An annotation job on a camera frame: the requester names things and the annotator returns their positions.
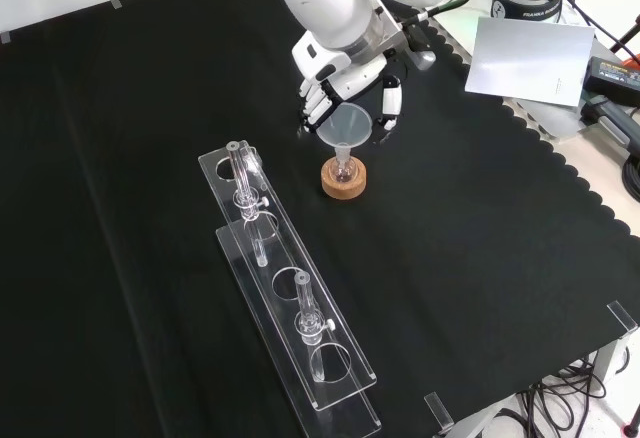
rack hole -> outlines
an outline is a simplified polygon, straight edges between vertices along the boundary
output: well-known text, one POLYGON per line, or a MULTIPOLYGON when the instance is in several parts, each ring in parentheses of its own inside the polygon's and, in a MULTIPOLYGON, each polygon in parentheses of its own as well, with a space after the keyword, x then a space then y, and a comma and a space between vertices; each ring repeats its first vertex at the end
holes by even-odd
POLYGON ((216 173, 222 180, 232 181, 234 179, 233 170, 231 169, 231 161, 229 161, 228 156, 218 162, 218 166, 216 166, 216 173))
POLYGON ((295 266, 288 266, 273 275, 273 280, 271 281, 273 292, 283 300, 298 299, 295 281, 295 276, 298 271, 302 270, 295 266))
POLYGON ((314 381, 335 383, 351 370, 351 356, 344 346, 325 343, 311 353, 309 366, 314 381))

test tube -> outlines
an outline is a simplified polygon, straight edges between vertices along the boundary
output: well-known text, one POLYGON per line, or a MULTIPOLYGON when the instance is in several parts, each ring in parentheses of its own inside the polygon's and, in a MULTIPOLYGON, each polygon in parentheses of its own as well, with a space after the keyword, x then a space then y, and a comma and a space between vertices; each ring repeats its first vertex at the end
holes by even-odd
POLYGON ((251 240, 251 246, 253 247, 253 252, 256 255, 256 262, 260 268, 264 268, 269 264, 269 260, 267 259, 267 253, 264 249, 264 243, 262 242, 260 230, 258 229, 256 221, 257 220, 251 220, 245 222, 244 228, 251 240))
POLYGON ((254 220, 258 213, 258 197, 249 185, 246 164, 240 155, 240 144, 237 141, 230 141, 227 144, 227 151, 229 152, 229 161, 231 162, 231 169, 238 188, 237 204, 240 205, 240 212, 245 220, 254 220))
POLYGON ((311 277, 306 271, 298 271, 294 278, 300 305, 299 331, 307 345, 317 345, 322 340, 322 323, 313 300, 311 277))
POLYGON ((324 363, 322 361, 322 348, 308 347, 309 366, 311 366, 311 376, 313 381, 324 381, 324 363))
POLYGON ((227 152, 229 153, 231 169, 233 170, 233 176, 238 188, 236 205, 240 208, 242 218, 245 220, 245 232, 251 240, 251 246, 256 255, 256 262, 259 267, 264 268, 269 261, 267 260, 264 243, 257 224, 258 218, 260 217, 258 213, 258 194, 251 185, 249 185, 246 163, 240 154, 240 144, 237 141, 230 141, 227 144, 227 152))

table leg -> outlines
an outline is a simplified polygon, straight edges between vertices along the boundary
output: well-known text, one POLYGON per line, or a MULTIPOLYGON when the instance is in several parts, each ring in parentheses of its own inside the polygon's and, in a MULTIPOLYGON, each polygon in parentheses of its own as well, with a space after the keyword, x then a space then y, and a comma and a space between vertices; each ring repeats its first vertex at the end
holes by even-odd
POLYGON ((631 333, 628 333, 619 340, 613 341, 598 350, 593 365, 593 374, 600 378, 602 383, 607 383, 620 368, 622 363, 620 357, 624 354, 624 349, 630 337, 631 333))
POLYGON ((484 427, 487 426, 503 408, 504 403, 509 398, 505 398, 504 400, 457 422, 446 434, 446 438, 476 438, 480 432, 484 430, 484 427))

glass test tube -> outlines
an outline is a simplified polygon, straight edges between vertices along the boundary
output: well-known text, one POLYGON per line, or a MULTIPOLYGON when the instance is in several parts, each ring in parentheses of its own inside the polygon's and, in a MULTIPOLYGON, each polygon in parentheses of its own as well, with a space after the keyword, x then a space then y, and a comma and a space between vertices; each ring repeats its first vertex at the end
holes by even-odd
POLYGON ((227 152, 229 153, 231 169, 233 170, 233 176, 236 180, 236 186, 238 187, 236 204, 240 207, 240 213, 245 220, 245 231, 251 240, 251 246, 256 255, 256 262, 259 267, 263 268, 269 264, 269 260, 267 259, 264 243, 257 224, 260 218, 257 203, 258 195, 249 185, 246 164, 240 155, 240 144, 237 141, 229 142, 227 144, 227 152))
POLYGON ((307 345, 317 345, 322 340, 322 323, 311 288, 311 277, 306 271, 298 271, 294 278, 300 305, 299 329, 302 341, 307 345))

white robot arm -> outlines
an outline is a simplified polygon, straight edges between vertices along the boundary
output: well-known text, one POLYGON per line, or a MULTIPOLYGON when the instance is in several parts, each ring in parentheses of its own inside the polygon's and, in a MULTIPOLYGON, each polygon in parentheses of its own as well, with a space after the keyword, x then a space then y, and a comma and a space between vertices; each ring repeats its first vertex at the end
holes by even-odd
MULTIPOLYGON (((376 83, 389 56, 406 52, 419 69, 427 69, 435 59, 432 53, 412 46, 411 39, 407 40, 409 30, 396 22, 381 0, 284 1, 308 30, 292 52, 304 77, 300 96, 304 102, 303 124, 308 130, 322 124, 339 103, 376 83)), ((396 1, 424 9, 441 0, 396 1)), ((497 17, 504 17, 506 9, 507 17, 547 19, 559 12, 556 1, 496 0, 492 11, 497 17)), ((383 86, 379 121, 390 129, 400 114, 402 91, 393 76, 383 75, 383 86)))

